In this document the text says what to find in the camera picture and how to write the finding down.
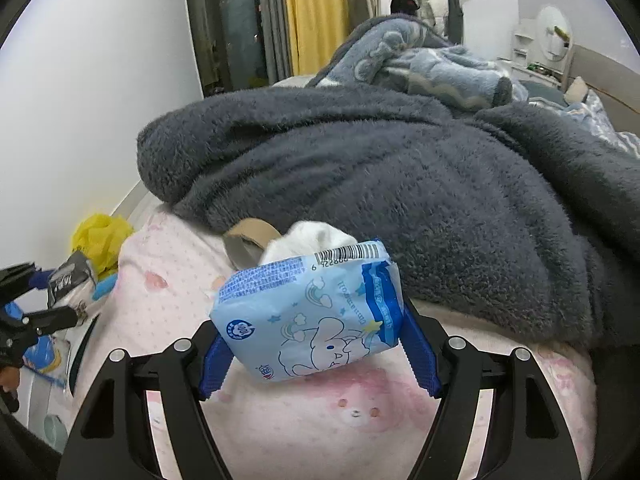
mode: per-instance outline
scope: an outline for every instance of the yellow plastic bag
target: yellow plastic bag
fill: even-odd
[[[71,238],[71,250],[82,251],[91,260],[99,280],[118,271],[118,254],[133,227],[122,217],[105,214],[89,216]]]

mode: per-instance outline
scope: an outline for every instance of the white wall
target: white wall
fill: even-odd
[[[511,58],[511,34],[518,24],[518,0],[461,0],[464,43],[485,59]]]
[[[571,24],[574,41],[640,73],[640,55],[606,0],[518,0],[521,18],[553,5]]]
[[[140,128],[201,98],[186,0],[32,0],[0,49],[0,267],[61,263],[137,183]]]

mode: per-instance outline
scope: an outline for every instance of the silver screw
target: silver screw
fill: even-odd
[[[449,346],[455,350],[462,350],[466,346],[466,341],[458,336],[449,339]]]
[[[189,348],[191,348],[191,341],[189,341],[188,339],[178,339],[178,341],[174,343],[174,348],[178,352],[186,352]]]
[[[531,358],[531,354],[526,348],[518,348],[516,350],[516,357],[521,361],[528,361]]]
[[[124,350],[122,348],[117,348],[109,354],[109,359],[114,363],[122,361],[124,359]]]

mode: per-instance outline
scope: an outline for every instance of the yellow curtain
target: yellow curtain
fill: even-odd
[[[347,0],[286,0],[294,75],[315,74],[349,35]]]

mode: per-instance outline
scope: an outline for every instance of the barcode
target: barcode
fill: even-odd
[[[363,258],[379,258],[376,244],[359,244],[327,249],[316,253],[318,264],[334,260],[359,260]]]

